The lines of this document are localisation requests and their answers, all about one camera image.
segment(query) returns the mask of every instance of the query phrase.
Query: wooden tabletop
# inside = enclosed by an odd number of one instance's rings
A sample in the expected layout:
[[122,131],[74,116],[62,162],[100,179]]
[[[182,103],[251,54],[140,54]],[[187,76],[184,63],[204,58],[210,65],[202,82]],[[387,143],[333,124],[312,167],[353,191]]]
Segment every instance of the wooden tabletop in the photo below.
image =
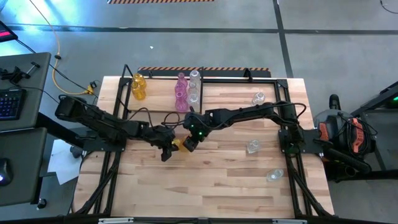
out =
[[[104,77],[98,100],[102,110],[113,112],[118,83],[119,77]],[[304,80],[288,79],[288,84],[291,101],[307,105],[300,124],[305,129],[313,128]],[[259,91],[266,95],[266,101],[275,102],[274,87],[269,84],[205,83],[203,110],[250,106],[253,95]],[[302,107],[297,106],[297,111],[301,110]],[[165,115],[151,113],[153,124],[159,124]],[[138,113],[133,119],[147,121],[147,113]],[[170,116],[168,121],[177,121],[176,116]],[[230,128],[213,131],[194,152],[174,152],[167,162],[160,161],[161,150],[143,141],[128,141],[119,166],[112,216],[293,218],[278,130],[278,125],[268,119],[236,123]],[[188,134],[181,126],[175,132],[179,139]],[[248,154],[246,144],[253,139],[260,141],[262,149]],[[103,157],[103,152],[94,152],[82,165],[75,192],[75,210],[97,187]],[[315,155],[303,154],[303,164],[308,188],[326,211],[333,213],[321,160]],[[283,169],[283,178],[268,182],[266,175],[272,169]],[[299,187],[297,189],[304,213],[302,193]]]

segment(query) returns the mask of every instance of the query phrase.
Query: keyboard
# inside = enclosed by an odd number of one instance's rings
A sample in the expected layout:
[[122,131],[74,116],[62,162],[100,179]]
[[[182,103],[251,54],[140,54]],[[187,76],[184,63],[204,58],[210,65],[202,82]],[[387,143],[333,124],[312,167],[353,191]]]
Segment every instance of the keyboard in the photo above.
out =
[[26,90],[0,90],[0,121],[19,119]]

